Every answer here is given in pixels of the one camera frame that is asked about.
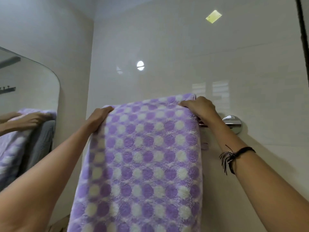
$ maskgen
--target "person's left hand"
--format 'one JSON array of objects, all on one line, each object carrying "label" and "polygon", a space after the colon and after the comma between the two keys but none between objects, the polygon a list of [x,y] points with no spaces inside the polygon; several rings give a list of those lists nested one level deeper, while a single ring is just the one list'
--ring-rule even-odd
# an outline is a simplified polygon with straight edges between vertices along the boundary
[{"label": "person's left hand", "polygon": [[0,116],[0,124],[5,123],[7,121],[9,121],[10,119],[13,119],[15,117],[21,116],[21,113],[18,112],[10,112],[7,114],[4,114],[2,116]]},{"label": "person's left hand", "polygon": [[102,124],[102,122],[106,119],[107,115],[113,110],[114,108],[112,106],[97,108],[94,110],[94,112],[86,121],[92,133],[98,129],[100,124]]}]

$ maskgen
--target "polka dot towel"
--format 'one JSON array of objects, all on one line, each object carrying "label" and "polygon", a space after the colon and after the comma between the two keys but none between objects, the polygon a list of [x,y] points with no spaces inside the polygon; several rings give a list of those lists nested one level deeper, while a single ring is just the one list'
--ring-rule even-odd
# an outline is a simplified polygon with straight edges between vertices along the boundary
[{"label": "polka dot towel", "polygon": [[201,144],[194,94],[115,106],[91,140],[68,232],[200,231]]}]

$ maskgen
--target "towel bar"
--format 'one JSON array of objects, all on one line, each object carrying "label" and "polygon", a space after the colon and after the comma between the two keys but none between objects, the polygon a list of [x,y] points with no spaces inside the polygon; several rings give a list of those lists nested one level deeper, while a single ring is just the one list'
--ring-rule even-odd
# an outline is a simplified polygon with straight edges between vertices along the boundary
[{"label": "towel bar", "polygon": [[[243,124],[237,116],[226,116],[222,120],[234,133],[239,134],[241,132]],[[207,127],[201,120],[198,123],[200,127]]]}]

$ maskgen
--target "braided string bracelet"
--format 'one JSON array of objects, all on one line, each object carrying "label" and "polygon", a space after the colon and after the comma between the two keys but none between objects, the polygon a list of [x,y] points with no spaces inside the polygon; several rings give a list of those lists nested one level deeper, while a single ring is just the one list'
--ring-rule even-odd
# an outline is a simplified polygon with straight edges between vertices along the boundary
[{"label": "braided string bracelet", "polygon": [[235,173],[234,173],[234,170],[233,170],[233,168],[232,168],[232,162],[238,157],[238,156],[240,156],[241,154],[243,154],[243,153],[245,153],[245,152],[247,152],[247,151],[253,151],[253,152],[255,152],[255,150],[253,150],[253,148],[252,147],[243,147],[243,148],[241,148],[239,151],[237,151],[237,152],[233,152],[232,151],[232,149],[231,148],[229,148],[231,151],[227,151],[227,152],[223,152],[220,156],[219,156],[219,158],[220,158],[220,160],[222,160],[222,167],[223,167],[223,169],[224,169],[224,172],[225,172],[225,174],[227,175],[227,171],[226,171],[226,168],[227,168],[227,166],[229,166],[229,168],[230,168],[230,171],[231,171],[231,173],[233,173],[234,175],[235,175]]}]

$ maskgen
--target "mirror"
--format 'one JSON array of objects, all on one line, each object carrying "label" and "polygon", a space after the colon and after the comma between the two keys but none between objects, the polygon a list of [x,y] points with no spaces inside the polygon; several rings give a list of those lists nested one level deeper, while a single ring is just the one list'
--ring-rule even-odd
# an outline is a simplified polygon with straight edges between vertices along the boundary
[{"label": "mirror", "polygon": [[52,150],[59,92],[50,69],[0,48],[0,191]]}]

